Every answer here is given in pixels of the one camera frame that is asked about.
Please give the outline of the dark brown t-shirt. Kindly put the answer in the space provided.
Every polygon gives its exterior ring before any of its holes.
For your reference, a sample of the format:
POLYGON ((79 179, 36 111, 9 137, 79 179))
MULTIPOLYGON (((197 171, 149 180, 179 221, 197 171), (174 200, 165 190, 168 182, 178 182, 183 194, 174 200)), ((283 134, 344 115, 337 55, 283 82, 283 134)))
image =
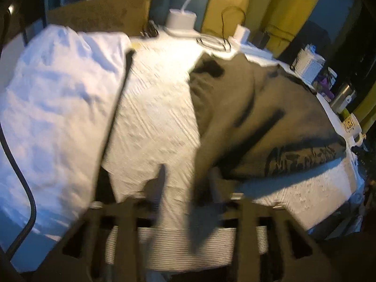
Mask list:
POLYGON ((338 165, 346 142, 317 94, 276 64, 236 54, 202 54, 189 73, 200 144, 194 157, 189 250, 197 252, 218 224, 225 197, 241 192, 272 205, 277 192, 338 165))

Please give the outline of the white knitted blanket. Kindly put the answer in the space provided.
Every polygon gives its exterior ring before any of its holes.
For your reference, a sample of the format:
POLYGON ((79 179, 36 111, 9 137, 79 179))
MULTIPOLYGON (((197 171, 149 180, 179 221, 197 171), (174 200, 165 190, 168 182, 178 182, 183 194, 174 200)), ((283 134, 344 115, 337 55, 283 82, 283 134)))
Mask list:
MULTIPOLYGON (((226 266, 231 262, 234 230, 211 228, 194 252, 189 250, 189 200, 193 160, 200 143, 192 107, 189 70, 203 52, 193 39, 166 34, 155 40, 134 39, 136 54, 127 87, 118 107, 105 169, 115 196, 140 191, 160 164, 167 167, 158 225, 141 231, 147 267, 182 272, 226 266)), ((306 172, 250 180, 241 188, 255 202, 282 203, 306 229, 334 213, 363 187, 357 160, 351 151, 306 172)))

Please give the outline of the white cartoon mug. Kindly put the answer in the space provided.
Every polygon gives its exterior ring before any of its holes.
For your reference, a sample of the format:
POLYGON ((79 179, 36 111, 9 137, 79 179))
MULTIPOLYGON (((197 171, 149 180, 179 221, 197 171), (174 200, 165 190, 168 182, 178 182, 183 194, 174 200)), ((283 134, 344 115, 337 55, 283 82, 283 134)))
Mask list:
POLYGON ((351 113, 343 122, 345 138, 350 147, 361 147, 366 136, 362 133, 362 128, 353 113, 351 113))

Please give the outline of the white pillow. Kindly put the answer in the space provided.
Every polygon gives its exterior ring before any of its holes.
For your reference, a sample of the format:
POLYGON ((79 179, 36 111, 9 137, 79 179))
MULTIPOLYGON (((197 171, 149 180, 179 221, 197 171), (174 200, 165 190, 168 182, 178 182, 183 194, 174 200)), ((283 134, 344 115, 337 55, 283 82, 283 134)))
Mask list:
POLYGON ((87 209, 124 81, 123 32, 50 25, 26 46, 1 92, 1 125, 36 203, 36 222, 12 258, 37 269, 87 209))

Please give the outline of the stainless steel tumbler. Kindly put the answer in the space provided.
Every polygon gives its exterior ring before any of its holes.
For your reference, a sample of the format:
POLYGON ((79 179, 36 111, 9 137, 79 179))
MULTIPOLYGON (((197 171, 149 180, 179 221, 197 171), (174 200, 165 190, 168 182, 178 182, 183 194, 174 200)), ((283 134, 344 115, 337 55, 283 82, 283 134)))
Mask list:
POLYGON ((355 96, 356 91, 353 86, 344 83, 339 89, 337 95, 335 95, 334 99, 331 101, 330 107, 336 114, 340 114, 346 109, 347 105, 351 103, 355 96))

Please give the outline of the purple cloth item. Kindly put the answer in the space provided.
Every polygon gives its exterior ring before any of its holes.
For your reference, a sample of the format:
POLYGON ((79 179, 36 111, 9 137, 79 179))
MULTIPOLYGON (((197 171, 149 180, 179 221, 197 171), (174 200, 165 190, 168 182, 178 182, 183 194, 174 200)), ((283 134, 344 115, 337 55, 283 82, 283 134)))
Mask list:
POLYGON ((318 75, 312 83, 314 89, 320 93, 323 97, 327 97, 329 100, 334 99, 334 94, 331 91, 330 79, 327 76, 318 75))

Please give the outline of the white plastic basket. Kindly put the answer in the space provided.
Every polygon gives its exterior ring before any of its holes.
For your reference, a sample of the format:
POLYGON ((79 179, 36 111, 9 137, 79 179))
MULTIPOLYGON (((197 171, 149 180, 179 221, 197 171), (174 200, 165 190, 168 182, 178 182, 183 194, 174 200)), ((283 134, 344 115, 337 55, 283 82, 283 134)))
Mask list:
POLYGON ((298 52, 292 68, 302 80, 311 84, 323 68, 325 62, 326 59, 316 53, 315 45, 308 44, 298 52))

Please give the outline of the white power strip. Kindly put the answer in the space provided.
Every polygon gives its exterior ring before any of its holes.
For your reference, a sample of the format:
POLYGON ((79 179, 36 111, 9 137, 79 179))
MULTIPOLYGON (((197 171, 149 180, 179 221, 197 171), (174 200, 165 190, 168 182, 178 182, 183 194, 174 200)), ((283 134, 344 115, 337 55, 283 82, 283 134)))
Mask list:
POLYGON ((232 36, 228 38, 228 41, 232 48, 234 48, 236 51, 242 52, 243 54, 253 55, 253 56, 265 58, 268 60, 273 59, 273 54, 265 48, 260 49, 250 42, 240 43, 232 36))

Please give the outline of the black charger adapter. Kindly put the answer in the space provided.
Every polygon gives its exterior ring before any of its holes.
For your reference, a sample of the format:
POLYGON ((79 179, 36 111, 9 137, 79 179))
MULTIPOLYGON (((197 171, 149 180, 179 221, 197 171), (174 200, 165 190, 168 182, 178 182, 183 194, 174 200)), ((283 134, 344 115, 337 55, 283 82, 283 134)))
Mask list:
POLYGON ((256 31, 251 43, 258 49, 263 50, 270 40, 270 36, 267 32, 256 31))

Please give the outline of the white charger plug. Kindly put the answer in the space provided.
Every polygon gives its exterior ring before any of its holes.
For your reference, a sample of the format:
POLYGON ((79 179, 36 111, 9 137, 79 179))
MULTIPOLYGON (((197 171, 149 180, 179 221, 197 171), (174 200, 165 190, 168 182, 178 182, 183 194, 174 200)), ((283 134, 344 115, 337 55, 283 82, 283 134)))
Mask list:
POLYGON ((246 43, 250 36, 251 31, 244 27, 240 26, 239 24, 236 26, 235 33, 233 35, 234 39, 239 43, 246 43))

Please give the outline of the small black earphones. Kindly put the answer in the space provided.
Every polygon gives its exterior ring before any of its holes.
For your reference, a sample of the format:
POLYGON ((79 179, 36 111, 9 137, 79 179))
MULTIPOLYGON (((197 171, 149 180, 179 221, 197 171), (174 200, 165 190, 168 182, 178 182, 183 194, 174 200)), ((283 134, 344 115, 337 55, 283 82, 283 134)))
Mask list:
POLYGON ((158 26, 153 20, 149 20, 142 28, 141 32, 144 38, 156 38, 159 35, 158 26))

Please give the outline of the brown cardboard box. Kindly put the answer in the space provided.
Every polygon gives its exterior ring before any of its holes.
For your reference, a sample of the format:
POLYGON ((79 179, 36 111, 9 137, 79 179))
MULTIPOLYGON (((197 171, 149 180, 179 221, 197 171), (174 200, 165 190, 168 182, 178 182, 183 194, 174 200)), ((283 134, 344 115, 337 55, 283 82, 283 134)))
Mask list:
POLYGON ((139 36, 149 20, 151 0, 82 0, 47 11, 47 23, 76 32, 123 32, 139 36))

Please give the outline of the white desk lamp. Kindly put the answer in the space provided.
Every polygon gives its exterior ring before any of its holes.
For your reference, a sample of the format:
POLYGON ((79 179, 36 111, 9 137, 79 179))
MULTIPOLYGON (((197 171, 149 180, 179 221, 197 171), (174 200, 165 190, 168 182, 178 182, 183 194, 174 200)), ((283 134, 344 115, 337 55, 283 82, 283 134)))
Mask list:
POLYGON ((164 31, 176 38, 198 38, 200 33, 194 30, 197 15, 187 11, 191 0, 185 0, 180 9, 170 9, 164 31))

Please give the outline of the yellow curtain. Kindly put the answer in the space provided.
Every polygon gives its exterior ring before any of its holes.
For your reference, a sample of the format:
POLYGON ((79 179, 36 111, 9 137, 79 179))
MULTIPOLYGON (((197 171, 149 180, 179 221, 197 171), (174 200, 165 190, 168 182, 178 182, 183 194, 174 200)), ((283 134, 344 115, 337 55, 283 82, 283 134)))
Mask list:
POLYGON ((229 37, 243 24, 267 32, 274 57, 293 41, 319 0, 208 0, 201 32, 229 37))

